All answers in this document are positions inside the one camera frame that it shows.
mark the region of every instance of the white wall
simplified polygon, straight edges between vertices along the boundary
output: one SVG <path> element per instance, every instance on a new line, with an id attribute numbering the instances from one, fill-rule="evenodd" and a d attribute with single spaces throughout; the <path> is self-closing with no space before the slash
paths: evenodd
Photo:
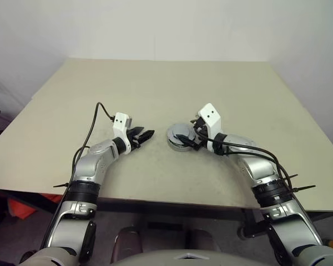
<path id="1" fill-rule="evenodd" d="M 0 0 L 0 108 L 66 57 L 269 61 L 333 142 L 332 0 Z"/>

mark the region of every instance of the beige table surface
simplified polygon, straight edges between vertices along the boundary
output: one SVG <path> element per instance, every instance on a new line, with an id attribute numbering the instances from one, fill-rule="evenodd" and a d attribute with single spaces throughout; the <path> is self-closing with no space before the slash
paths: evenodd
<path id="1" fill-rule="evenodd" d="M 253 139 L 299 174 L 294 187 L 317 185 L 297 193 L 307 210 L 333 210 L 333 145 L 268 63 L 69 59 L 0 136 L 0 188 L 63 193 L 53 186 L 69 180 L 97 101 L 155 129 L 110 167 L 101 197 L 258 207 L 229 159 L 167 144 L 171 124 L 212 103 L 225 132 Z M 111 138 L 99 112 L 89 144 Z"/>

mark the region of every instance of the black cable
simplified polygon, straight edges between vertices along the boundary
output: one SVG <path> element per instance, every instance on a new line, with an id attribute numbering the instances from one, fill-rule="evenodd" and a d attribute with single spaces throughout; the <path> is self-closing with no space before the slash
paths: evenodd
<path id="1" fill-rule="evenodd" d="M 90 148 L 90 146 L 80 147 L 80 148 L 77 149 L 77 151 L 75 152 L 74 157 L 73 157 L 73 161 L 72 161 L 72 174 L 73 174 L 73 171 L 74 171 L 74 168 L 75 168 L 75 164 L 77 163 L 77 155 L 78 155 L 78 152 L 80 152 L 81 149 L 89 149 L 89 148 Z"/>
<path id="2" fill-rule="evenodd" d="M 57 216 L 58 216 L 58 212 L 59 212 L 59 210 L 60 210 L 60 208 L 61 208 L 61 206 L 62 206 L 62 202 L 64 201 L 64 199 L 65 199 L 65 197 L 66 197 L 66 195 L 67 195 L 67 192 L 69 191 L 70 184 L 72 183 L 72 180 L 73 180 L 73 177 L 74 177 L 74 173 L 75 173 L 75 168 L 76 168 L 76 166 L 77 166 L 76 162 L 79 161 L 79 159 L 81 158 L 82 153 L 83 153 L 83 151 L 84 151 L 84 149 L 85 149 L 85 147 L 87 146 L 87 143 L 88 143 L 88 141 L 89 141 L 89 138 L 90 138 L 90 136 L 91 136 L 91 133 L 93 132 L 93 129 L 94 129 L 94 126 L 95 126 L 95 122 L 96 122 L 96 117 L 97 117 L 97 115 L 98 115 L 99 106 L 102 107 L 102 109 L 104 110 L 106 116 L 109 117 L 109 118 L 111 119 L 112 122 L 115 120 L 115 117 L 114 117 L 114 116 L 110 116 L 110 115 L 108 114 L 108 112 L 107 112 L 106 109 L 105 109 L 105 106 L 104 106 L 102 103 L 100 103 L 100 102 L 96 103 L 95 111 L 94 111 L 94 117 L 93 117 L 93 121 L 92 121 L 92 123 L 91 123 L 90 129 L 89 129 L 88 135 L 87 135 L 87 137 L 85 138 L 84 143 L 82 144 L 82 146 L 77 150 L 76 154 L 78 154 L 78 155 L 74 155 L 74 157 L 73 157 L 74 165 L 72 164 L 72 175 L 70 176 L 69 185 L 68 185 L 68 187 L 65 189 L 65 191 L 64 191 L 64 193 L 63 193 L 63 196 L 62 196 L 62 199 L 61 199 L 60 202 L 58 203 L 57 209 L 56 209 L 56 211 L 55 211 L 55 213 L 54 213 L 54 215 L 53 215 L 53 217 L 52 217 L 52 219 L 51 219 L 51 221 L 50 221 L 50 223 L 49 223 L 49 226 L 48 226 L 48 228 L 47 228 L 47 231 L 46 231 L 45 234 L 44 234 L 44 237 L 43 237 L 43 240 L 42 240 L 42 244 L 41 244 L 41 249 L 43 249 L 43 248 L 46 247 L 46 244 L 47 244 L 47 241 L 48 241 L 48 237 L 49 237 L 49 235 L 51 234 L 51 231 L 52 231 L 52 229 L 53 229 L 53 226 L 54 226 L 54 224 L 55 224 L 55 222 L 56 222 L 56 219 L 57 219 Z"/>
<path id="3" fill-rule="evenodd" d="M 275 163 L 275 160 L 273 158 L 267 157 L 265 155 L 262 154 L 255 154 L 253 152 L 246 152 L 246 151 L 230 151 L 225 153 L 225 155 L 231 155 L 231 154 L 244 154 L 244 155 L 253 155 L 253 156 L 257 156 L 257 157 L 261 157 L 264 159 L 267 159 L 273 163 Z M 281 164 L 279 164 L 281 171 L 284 173 L 285 179 L 287 181 L 287 185 L 289 187 L 290 190 L 292 190 L 292 183 L 291 183 L 291 179 L 289 174 L 286 172 L 286 170 L 283 168 L 283 166 Z"/>
<path id="4" fill-rule="evenodd" d="M 253 147 L 253 146 L 248 146 L 248 145 L 242 145 L 242 144 L 235 144 L 235 143 L 231 143 L 231 142 L 224 142 L 224 141 L 218 141 L 218 140 L 213 140 L 213 139 L 210 139 L 208 138 L 207 136 L 201 134 L 200 132 L 197 131 L 197 129 L 195 129 L 195 133 L 200 136 L 202 139 L 204 140 L 207 140 L 207 141 L 211 141 L 211 142 L 216 142 L 216 143 L 219 143 L 219 144 L 222 144 L 222 145 L 226 145 L 226 146 L 231 146 L 231 147 L 238 147 L 238 148 L 245 148 L 245 149 L 250 149 L 250 150 L 255 150 L 255 151 L 260 151 L 260 152 L 263 152 L 265 154 L 268 154 L 270 155 L 273 160 L 274 160 L 274 164 L 276 165 L 276 170 L 277 170 L 277 174 L 279 175 L 279 177 L 283 180 L 283 176 L 281 174 L 281 167 L 280 167 L 280 164 L 279 164 L 279 160 L 278 158 L 276 158 L 276 156 L 271 153 L 270 151 L 268 150 L 265 150 L 265 149 L 262 149 L 262 148 L 258 148 L 258 147 Z M 289 188 L 292 189 L 292 184 L 291 182 L 288 184 L 289 185 Z"/>

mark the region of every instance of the robotic arm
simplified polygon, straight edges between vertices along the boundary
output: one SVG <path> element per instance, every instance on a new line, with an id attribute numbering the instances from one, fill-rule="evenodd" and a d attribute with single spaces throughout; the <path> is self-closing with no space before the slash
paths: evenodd
<path id="1" fill-rule="evenodd" d="M 115 138 L 92 146 L 78 160 L 57 218 L 48 229 L 43 249 L 20 265 L 74 266 L 90 259 L 96 232 L 93 217 L 107 168 L 121 154 L 127 155 L 140 148 L 140 144 L 154 133 L 154 130 L 148 130 L 141 134 L 143 127 L 129 129 L 132 119 L 120 112 L 113 120 Z"/>
<path id="2" fill-rule="evenodd" d="M 212 104 L 206 104 L 198 112 L 198 119 L 191 122 L 200 142 L 183 135 L 177 137 L 195 150 L 205 146 L 210 152 L 233 159 L 268 222 L 267 234 L 277 261 L 281 265 L 333 265 L 333 249 L 322 245 L 314 225 L 293 193 L 313 186 L 292 188 L 291 183 L 288 186 L 279 171 L 280 165 L 264 158 L 264 150 L 257 148 L 255 142 L 224 134 L 221 117 Z"/>

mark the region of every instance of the white bracket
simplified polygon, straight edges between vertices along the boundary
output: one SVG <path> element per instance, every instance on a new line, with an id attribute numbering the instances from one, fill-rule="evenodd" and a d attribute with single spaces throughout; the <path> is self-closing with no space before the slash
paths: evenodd
<path id="1" fill-rule="evenodd" d="M 131 144 L 127 138 L 127 129 L 131 126 L 132 118 L 122 112 L 116 113 L 115 121 L 113 122 L 113 132 L 115 137 L 120 137 L 126 145 L 126 151 L 123 154 L 131 152 Z"/>
<path id="2" fill-rule="evenodd" d="M 221 116 L 212 104 L 210 104 L 210 103 L 206 104 L 199 111 L 198 114 L 199 114 L 199 116 L 202 117 L 202 119 L 206 123 L 209 139 L 214 139 L 218 133 L 223 133 L 223 130 L 221 127 Z M 214 152 L 211 141 L 207 142 L 207 149 L 211 152 Z"/>

